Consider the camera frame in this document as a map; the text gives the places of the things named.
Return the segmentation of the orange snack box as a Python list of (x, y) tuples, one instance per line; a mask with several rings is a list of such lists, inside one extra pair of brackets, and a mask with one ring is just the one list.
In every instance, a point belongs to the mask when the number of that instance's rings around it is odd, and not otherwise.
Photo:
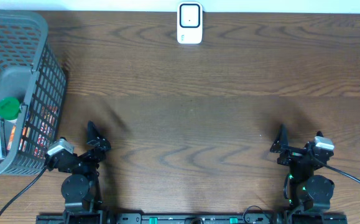
[(12, 129), (11, 129), (10, 136), (9, 136), (9, 141), (8, 141), (8, 143), (7, 143), (7, 148), (6, 148), (7, 151), (10, 151), (10, 150), (11, 150), (12, 143), (13, 143), (13, 141), (14, 141), (15, 131), (16, 131), (16, 127), (13, 126)]

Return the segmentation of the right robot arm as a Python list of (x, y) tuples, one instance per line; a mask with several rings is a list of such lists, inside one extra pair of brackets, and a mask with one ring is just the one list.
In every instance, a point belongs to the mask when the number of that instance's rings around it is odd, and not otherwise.
[(334, 155), (335, 145), (317, 132), (304, 147), (289, 145), (287, 129), (280, 125), (270, 152), (278, 153), (277, 163), (289, 167), (284, 184), (284, 197), (289, 208), (283, 212), (284, 223), (323, 223), (323, 213), (330, 209), (334, 183), (314, 171), (327, 164)]

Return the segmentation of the orange chocolate bar wrapper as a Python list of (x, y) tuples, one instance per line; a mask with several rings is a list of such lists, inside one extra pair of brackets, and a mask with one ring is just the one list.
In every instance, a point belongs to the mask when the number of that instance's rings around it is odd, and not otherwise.
[(45, 149), (48, 148), (53, 138), (53, 128), (55, 127), (57, 115), (58, 108), (56, 106), (42, 107), (42, 120), (38, 123), (40, 132), (37, 137), (37, 147), (34, 151), (34, 155), (38, 158), (45, 158)]

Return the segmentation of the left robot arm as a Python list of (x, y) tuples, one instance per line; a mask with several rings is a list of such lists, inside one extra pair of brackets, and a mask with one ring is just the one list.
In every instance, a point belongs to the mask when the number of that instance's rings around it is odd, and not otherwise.
[(52, 143), (45, 156), (46, 169), (68, 173), (61, 194), (65, 199), (64, 223), (113, 223), (114, 218), (102, 207), (98, 168), (111, 150), (110, 142), (89, 121), (86, 144), (91, 149), (78, 155), (65, 138)]

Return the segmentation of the green lid jar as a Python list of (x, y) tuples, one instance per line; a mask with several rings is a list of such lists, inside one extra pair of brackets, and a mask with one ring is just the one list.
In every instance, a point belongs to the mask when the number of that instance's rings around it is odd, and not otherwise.
[(6, 97), (0, 101), (0, 117), (5, 120), (15, 120), (21, 112), (21, 104), (17, 98)]

